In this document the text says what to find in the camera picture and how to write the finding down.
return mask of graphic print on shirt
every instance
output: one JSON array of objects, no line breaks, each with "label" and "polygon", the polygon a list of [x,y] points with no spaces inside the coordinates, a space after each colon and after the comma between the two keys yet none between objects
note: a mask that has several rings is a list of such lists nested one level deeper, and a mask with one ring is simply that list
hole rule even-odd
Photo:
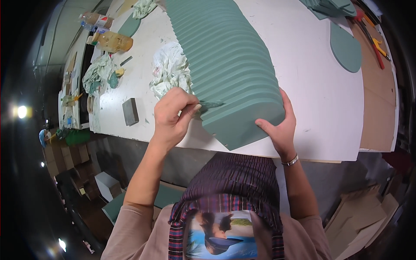
[{"label": "graphic print on shirt", "polygon": [[256,259],[257,245],[248,210],[197,212],[189,225],[187,259]]}]

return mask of hand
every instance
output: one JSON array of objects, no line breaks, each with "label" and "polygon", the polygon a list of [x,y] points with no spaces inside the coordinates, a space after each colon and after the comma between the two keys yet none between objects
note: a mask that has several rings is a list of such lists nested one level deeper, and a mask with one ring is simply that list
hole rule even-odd
[{"label": "hand", "polygon": [[295,135],[296,117],[293,112],[292,103],[283,89],[280,89],[285,109],[285,119],[278,126],[274,126],[264,119],[255,121],[261,129],[272,139],[273,145],[280,155],[282,162],[289,162],[296,156],[293,146],[293,136]]},{"label": "hand", "polygon": [[200,108],[196,96],[179,87],[170,89],[155,105],[155,133],[150,144],[168,152],[185,137],[192,116]]}]

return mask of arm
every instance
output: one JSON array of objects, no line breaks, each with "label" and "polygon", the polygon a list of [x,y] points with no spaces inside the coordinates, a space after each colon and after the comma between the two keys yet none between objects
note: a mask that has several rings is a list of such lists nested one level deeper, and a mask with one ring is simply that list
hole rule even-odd
[{"label": "arm", "polygon": [[123,205],[153,210],[159,190],[163,161],[169,150],[185,137],[189,122],[200,107],[196,96],[178,87],[169,90],[156,104],[155,133],[130,180]]},{"label": "arm", "polygon": [[[296,156],[293,146],[296,117],[286,92],[280,89],[280,93],[282,94],[283,106],[285,108],[285,119],[283,122],[278,126],[273,126],[264,119],[257,119],[255,123],[270,136],[282,162],[290,162]],[[300,161],[298,160],[291,166],[283,167],[292,218],[299,220],[308,216],[319,215],[315,194]]]}]

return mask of fingernail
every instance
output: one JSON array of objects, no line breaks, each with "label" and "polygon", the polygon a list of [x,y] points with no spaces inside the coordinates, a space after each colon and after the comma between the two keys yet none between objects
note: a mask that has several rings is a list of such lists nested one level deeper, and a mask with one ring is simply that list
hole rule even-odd
[{"label": "fingernail", "polygon": [[198,111],[201,107],[202,107],[201,104],[197,104],[196,106],[193,107],[193,110]]}]

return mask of bracelet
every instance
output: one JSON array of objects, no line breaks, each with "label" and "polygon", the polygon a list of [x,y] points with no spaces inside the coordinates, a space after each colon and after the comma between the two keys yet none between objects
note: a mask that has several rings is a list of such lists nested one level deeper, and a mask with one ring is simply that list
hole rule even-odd
[{"label": "bracelet", "polygon": [[290,162],[288,162],[288,163],[283,163],[283,162],[282,162],[282,164],[283,164],[283,165],[286,165],[286,166],[291,166],[291,165],[295,164],[298,160],[299,160],[299,157],[298,157],[298,156],[297,156],[297,154],[296,154],[296,156],[295,156],[295,158],[294,158],[293,160],[291,160],[291,161],[290,161]]}]

